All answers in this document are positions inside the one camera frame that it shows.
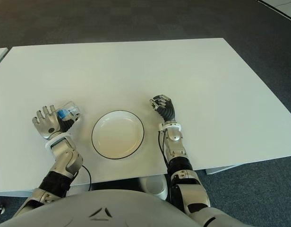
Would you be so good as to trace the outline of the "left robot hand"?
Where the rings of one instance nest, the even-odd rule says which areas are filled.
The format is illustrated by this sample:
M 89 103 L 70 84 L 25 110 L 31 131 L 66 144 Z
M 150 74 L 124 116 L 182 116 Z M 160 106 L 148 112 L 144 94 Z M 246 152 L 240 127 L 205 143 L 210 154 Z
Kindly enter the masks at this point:
M 36 117 L 32 118 L 33 125 L 46 140 L 51 140 L 67 132 L 81 116 L 79 112 L 69 112 L 66 115 L 66 119 L 63 120 L 58 115 L 58 112 L 54 105 L 50 105 L 50 110 L 48 110 L 47 106 L 43 106 L 43 111 L 38 110 Z

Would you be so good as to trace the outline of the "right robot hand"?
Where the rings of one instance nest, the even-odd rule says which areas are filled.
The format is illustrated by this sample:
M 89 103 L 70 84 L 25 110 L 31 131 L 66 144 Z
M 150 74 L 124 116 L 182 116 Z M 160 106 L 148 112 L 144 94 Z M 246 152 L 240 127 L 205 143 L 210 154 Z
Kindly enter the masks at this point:
M 157 95 L 150 99 L 149 102 L 165 122 L 175 121 L 175 110 L 170 98 L 165 95 Z

